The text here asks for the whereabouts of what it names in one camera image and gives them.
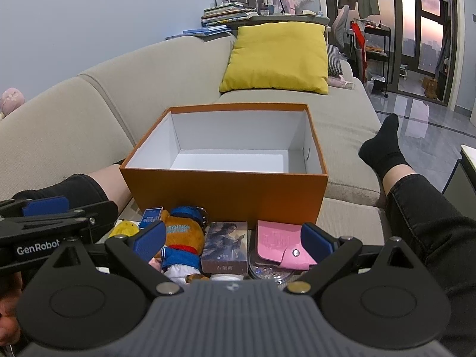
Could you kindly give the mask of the person left hand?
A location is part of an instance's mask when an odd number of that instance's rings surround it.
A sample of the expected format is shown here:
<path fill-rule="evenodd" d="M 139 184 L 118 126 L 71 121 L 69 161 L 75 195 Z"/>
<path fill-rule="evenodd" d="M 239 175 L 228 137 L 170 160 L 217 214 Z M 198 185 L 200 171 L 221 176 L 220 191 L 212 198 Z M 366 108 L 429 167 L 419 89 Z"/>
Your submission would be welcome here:
<path fill-rule="evenodd" d="M 1 279 L 1 346 L 18 342 L 20 328 L 16 317 L 16 306 L 22 293 L 23 280 L 20 273 L 14 273 Z"/>

